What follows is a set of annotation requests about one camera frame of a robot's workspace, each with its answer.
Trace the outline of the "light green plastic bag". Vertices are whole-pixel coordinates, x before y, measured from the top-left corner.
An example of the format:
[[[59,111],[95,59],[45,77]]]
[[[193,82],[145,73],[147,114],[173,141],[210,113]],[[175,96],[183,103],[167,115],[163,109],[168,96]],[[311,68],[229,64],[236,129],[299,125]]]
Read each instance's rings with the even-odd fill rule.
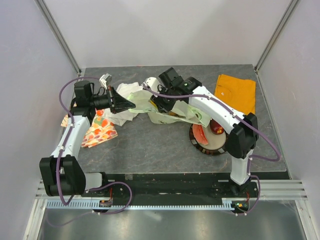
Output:
[[[186,122],[207,127],[211,117],[203,111],[188,105],[184,101],[176,101],[173,109],[169,112],[161,113],[156,106],[151,103],[152,94],[146,90],[139,90],[130,93],[127,100],[135,104],[135,108],[129,109],[131,113],[147,113],[154,124],[172,124],[175,122]]]

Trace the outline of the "orange red fake fruit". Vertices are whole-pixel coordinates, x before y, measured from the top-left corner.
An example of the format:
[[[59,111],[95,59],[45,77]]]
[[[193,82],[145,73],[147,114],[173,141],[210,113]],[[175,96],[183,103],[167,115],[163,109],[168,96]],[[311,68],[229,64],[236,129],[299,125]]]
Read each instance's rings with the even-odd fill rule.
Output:
[[[193,133],[193,136],[194,136],[195,140],[199,144],[202,144],[202,145],[205,145],[205,146],[209,144],[202,125],[193,124],[192,125],[192,133]]]

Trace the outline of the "dark red fake apple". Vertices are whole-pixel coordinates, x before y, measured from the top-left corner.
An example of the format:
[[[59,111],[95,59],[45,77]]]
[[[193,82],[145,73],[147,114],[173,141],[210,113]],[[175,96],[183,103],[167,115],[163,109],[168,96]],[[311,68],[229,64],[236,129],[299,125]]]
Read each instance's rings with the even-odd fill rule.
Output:
[[[210,127],[210,130],[212,131],[212,133],[215,135],[221,135],[225,132],[223,127],[213,119],[210,121],[209,127]]]

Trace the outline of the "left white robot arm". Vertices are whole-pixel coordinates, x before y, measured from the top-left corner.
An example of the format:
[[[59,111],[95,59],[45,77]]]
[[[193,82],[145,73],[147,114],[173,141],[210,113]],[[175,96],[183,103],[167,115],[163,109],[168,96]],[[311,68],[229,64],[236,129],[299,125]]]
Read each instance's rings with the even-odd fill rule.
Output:
[[[74,84],[75,97],[70,107],[67,127],[56,149],[43,157],[39,169],[48,196],[81,195],[86,187],[86,175],[77,158],[85,134],[91,127],[97,110],[110,109],[117,114],[135,108],[135,104],[108,86],[101,95],[94,93],[94,83],[84,78]]]

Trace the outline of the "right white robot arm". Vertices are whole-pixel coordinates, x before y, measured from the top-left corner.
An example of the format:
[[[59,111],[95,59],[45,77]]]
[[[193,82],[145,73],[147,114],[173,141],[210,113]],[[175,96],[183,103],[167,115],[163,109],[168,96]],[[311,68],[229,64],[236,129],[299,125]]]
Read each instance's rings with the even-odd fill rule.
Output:
[[[142,86],[151,92],[150,100],[161,113],[168,113],[177,101],[183,101],[207,114],[224,129],[225,150],[231,155],[229,191],[235,197],[242,196],[250,182],[249,156],[259,139],[254,131],[258,126],[257,117],[231,108],[199,80],[192,76],[183,79],[173,67],[158,78],[147,78]]]

